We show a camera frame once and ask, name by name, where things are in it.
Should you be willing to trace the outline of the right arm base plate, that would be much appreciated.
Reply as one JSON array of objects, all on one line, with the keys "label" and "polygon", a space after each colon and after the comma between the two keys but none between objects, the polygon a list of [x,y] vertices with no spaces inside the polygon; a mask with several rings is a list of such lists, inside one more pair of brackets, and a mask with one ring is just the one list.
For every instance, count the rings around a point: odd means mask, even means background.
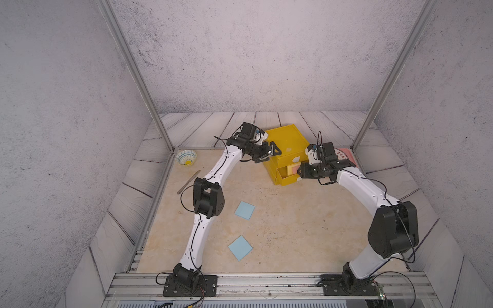
[{"label": "right arm base plate", "polygon": [[356,279],[346,273],[320,276],[317,283],[325,296],[379,296],[380,291],[371,279]]}]

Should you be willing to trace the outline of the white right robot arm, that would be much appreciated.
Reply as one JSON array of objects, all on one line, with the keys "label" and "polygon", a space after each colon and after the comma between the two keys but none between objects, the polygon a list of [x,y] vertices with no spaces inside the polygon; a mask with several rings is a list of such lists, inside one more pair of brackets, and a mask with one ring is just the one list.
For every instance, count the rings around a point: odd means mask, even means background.
[{"label": "white right robot arm", "polygon": [[297,170],[303,179],[339,184],[360,201],[372,215],[368,245],[346,265],[346,276],[368,279],[390,259],[413,250],[419,243],[417,208],[410,201],[400,201],[387,193],[383,183],[367,178],[350,160],[328,163],[303,163]]}]

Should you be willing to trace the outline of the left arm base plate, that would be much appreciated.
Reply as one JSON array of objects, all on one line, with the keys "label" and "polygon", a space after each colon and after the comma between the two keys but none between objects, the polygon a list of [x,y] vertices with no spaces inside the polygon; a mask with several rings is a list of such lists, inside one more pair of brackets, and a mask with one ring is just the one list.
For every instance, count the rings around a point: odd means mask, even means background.
[{"label": "left arm base plate", "polygon": [[186,282],[181,282],[174,276],[168,276],[164,283],[163,297],[215,297],[217,287],[217,275],[197,274]]}]

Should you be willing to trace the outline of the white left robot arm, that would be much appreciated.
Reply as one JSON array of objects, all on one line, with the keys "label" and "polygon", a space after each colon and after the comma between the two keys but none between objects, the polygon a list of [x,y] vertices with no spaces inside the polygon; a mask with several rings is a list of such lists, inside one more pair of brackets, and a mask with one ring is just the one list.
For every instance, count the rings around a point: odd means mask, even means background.
[{"label": "white left robot arm", "polygon": [[252,137],[242,133],[231,136],[225,142],[225,149],[218,162],[203,178],[196,178],[193,189],[194,221],[186,251],[173,269],[173,278],[179,285],[192,290],[199,281],[202,258],[213,222],[225,206],[222,185],[244,155],[255,163],[267,161],[271,156],[281,155],[274,142],[267,141],[264,131]]}]

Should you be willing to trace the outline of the yellow drawer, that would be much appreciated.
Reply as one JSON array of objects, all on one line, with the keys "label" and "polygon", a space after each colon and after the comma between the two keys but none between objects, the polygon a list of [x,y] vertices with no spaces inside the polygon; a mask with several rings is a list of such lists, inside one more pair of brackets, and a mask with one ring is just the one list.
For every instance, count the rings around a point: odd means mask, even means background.
[{"label": "yellow drawer", "polygon": [[301,167],[301,164],[302,164],[301,162],[297,162],[276,169],[274,184],[280,186],[287,186],[299,181],[301,178],[297,172]]}]

